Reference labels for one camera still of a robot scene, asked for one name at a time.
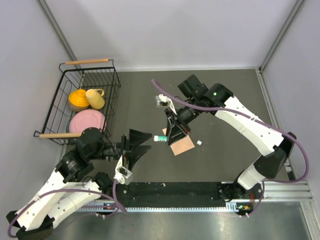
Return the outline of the white green glue stick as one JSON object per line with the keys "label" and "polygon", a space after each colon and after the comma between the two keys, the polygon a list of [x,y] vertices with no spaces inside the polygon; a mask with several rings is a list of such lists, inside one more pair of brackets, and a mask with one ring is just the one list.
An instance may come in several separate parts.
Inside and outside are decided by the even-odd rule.
{"label": "white green glue stick", "polygon": [[165,135],[155,135],[155,136],[153,137],[153,140],[154,140],[155,142],[167,142],[167,141],[168,141],[168,137],[165,136]]}

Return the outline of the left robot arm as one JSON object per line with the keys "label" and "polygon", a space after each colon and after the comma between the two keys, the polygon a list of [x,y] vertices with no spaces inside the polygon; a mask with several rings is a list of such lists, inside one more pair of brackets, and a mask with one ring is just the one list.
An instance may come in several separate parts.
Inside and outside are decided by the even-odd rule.
{"label": "left robot arm", "polygon": [[[116,185],[132,182],[133,167],[151,149],[143,143],[151,139],[152,134],[130,129],[120,142],[109,142],[101,129],[89,127],[69,136],[75,138],[75,148],[65,153],[29,203],[7,214],[10,238],[45,240],[63,220],[101,197],[113,201],[116,212],[126,213],[117,199]],[[94,170],[92,160],[100,158],[117,161],[114,177],[99,172],[81,188],[76,188],[77,183]]]}

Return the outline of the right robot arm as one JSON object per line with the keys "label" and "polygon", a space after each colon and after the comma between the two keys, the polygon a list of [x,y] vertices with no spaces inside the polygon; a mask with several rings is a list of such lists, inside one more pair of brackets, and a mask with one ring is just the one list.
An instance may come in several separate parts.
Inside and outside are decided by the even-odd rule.
{"label": "right robot arm", "polygon": [[165,135],[168,146],[188,136],[191,131],[189,123],[203,113],[203,108],[214,108],[211,112],[213,116],[236,129],[260,153],[260,157],[243,170],[232,184],[222,188],[222,199],[230,201],[245,198],[256,184],[277,176],[292,152],[293,140],[296,139],[294,134],[289,132],[283,135],[259,124],[260,119],[252,115],[238,98],[220,83],[207,88],[192,74],[179,84],[178,88],[186,97],[185,105],[179,109],[174,107],[172,98],[163,94],[156,96],[157,105],[166,107]]}

